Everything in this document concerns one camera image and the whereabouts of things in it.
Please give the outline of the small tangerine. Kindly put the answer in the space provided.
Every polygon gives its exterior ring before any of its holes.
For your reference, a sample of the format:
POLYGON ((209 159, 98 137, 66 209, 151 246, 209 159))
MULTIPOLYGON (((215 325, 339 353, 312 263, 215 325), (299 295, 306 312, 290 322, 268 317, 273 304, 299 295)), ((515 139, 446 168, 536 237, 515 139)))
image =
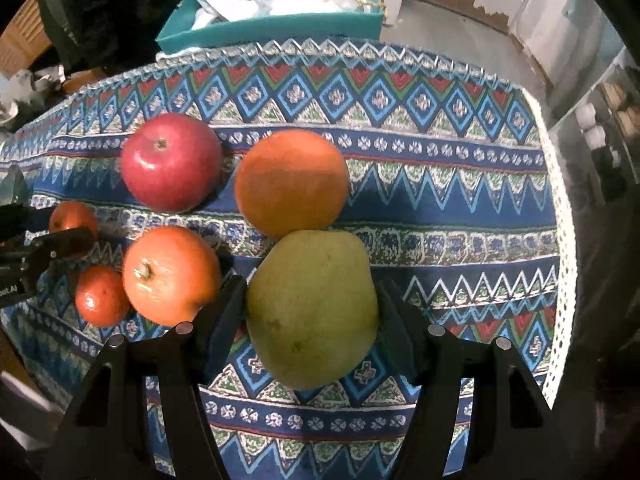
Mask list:
POLYGON ((81 202, 63 202, 54 208, 49 220, 49 232, 87 228, 94 240, 98 238, 98 222, 91 208, 81 202))
POLYGON ((109 266, 89 266, 79 275, 75 306, 80 316, 97 328, 119 324, 130 307, 122 277, 109 266))

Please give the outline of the bright red apple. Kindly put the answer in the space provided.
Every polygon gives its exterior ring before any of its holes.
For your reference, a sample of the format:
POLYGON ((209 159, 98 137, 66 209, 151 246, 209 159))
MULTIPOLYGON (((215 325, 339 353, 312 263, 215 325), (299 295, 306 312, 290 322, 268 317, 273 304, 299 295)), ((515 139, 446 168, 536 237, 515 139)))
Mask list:
POLYGON ((132 196, 159 212, 196 208, 221 179, 218 136, 200 120, 161 114, 128 136, 120 153, 122 180, 132 196))

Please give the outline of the large orange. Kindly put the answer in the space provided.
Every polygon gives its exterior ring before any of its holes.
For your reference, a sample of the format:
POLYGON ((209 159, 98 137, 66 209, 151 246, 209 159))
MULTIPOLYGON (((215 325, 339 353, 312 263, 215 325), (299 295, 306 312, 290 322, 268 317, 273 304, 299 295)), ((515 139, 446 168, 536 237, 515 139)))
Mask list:
POLYGON ((300 129, 260 140, 243 157, 234 179, 239 212, 271 238, 327 228, 343 210, 348 192, 341 152, 323 136, 300 129))

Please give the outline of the yellow green pear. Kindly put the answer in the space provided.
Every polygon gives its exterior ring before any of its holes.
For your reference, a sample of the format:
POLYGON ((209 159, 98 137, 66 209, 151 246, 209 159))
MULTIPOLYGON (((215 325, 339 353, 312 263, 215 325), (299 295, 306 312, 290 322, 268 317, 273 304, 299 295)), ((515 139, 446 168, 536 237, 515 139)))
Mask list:
POLYGON ((262 365, 288 388, 320 388, 346 376, 378 333, 366 246, 344 231, 283 237, 248 283, 245 319, 262 365))

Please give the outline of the green glass fruit bowl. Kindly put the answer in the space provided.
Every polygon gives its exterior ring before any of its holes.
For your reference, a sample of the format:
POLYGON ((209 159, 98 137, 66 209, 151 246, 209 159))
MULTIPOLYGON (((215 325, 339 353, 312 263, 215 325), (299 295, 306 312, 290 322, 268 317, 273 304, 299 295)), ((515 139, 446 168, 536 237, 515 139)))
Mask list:
POLYGON ((21 169, 12 165, 0 184, 0 205, 25 205, 29 201, 29 189, 21 169))

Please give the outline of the white grey clothes pile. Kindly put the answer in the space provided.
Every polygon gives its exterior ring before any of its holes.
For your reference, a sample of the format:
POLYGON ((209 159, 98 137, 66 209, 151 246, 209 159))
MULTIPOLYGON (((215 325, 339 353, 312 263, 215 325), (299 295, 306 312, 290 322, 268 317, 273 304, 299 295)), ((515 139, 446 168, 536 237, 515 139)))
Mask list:
POLYGON ((1 131, 15 132, 64 98, 64 67, 19 70, 1 91, 1 131))

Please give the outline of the black hanging jacket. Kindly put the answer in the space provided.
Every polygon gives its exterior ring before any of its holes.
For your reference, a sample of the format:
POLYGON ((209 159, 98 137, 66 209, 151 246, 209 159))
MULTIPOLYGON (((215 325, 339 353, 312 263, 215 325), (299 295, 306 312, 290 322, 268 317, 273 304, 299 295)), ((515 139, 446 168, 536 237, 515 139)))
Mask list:
POLYGON ((155 61, 156 37, 181 0, 37 0, 67 73, 107 75, 155 61))

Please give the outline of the teal cardboard box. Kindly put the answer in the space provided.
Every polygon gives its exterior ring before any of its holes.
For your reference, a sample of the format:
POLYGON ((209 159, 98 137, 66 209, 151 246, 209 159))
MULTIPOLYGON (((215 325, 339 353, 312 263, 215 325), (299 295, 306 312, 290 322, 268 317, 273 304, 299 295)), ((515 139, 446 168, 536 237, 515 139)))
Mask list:
POLYGON ((382 0, 364 0, 367 11, 261 16, 237 22, 217 22, 193 27, 196 0, 182 0, 158 33, 156 42, 166 54, 187 48, 228 47, 248 42, 347 37, 380 38, 385 15, 382 0))

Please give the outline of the patterned blue tablecloth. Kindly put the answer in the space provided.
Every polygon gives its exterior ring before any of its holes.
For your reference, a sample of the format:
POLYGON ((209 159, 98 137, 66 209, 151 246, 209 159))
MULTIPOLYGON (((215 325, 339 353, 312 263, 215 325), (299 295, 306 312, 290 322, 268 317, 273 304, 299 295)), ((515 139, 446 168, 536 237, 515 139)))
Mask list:
MULTIPOLYGON (((119 270, 132 242, 168 224, 198 232, 246 276, 271 246, 241 217, 232 183, 188 214, 136 204, 117 156, 134 130, 166 113, 216 131, 222 182, 278 130, 324 136, 350 177, 334 226, 366 244, 375 278, 388 274, 409 304, 461 338, 511 339, 553 405, 567 354, 558 347, 572 332, 576 244, 538 103, 482 68, 428 52, 289 39, 168 58, 90 84, 3 144, 1 179, 20 167, 29 205, 79 200, 99 221, 87 258, 59 278, 44 274, 36 298, 1 311, 1 329, 63 410, 111 332, 133 341, 166 332, 135 313, 115 329, 87 324, 73 305, 72 269, 119 270)), ((201 387, 231 478, 387 477, 420 390, 378 348, 337 382, 293 391, 239 335, 221 374, 201 387)))

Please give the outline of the grey shoe rack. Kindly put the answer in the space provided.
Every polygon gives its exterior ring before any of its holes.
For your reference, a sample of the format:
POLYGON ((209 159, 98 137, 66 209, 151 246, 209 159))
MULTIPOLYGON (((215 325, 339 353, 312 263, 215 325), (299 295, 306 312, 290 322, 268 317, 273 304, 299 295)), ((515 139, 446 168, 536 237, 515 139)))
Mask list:
POLYGON ((604 206, 639 187, 639 66, 621 50, 550 129, 570 206, 604 206))

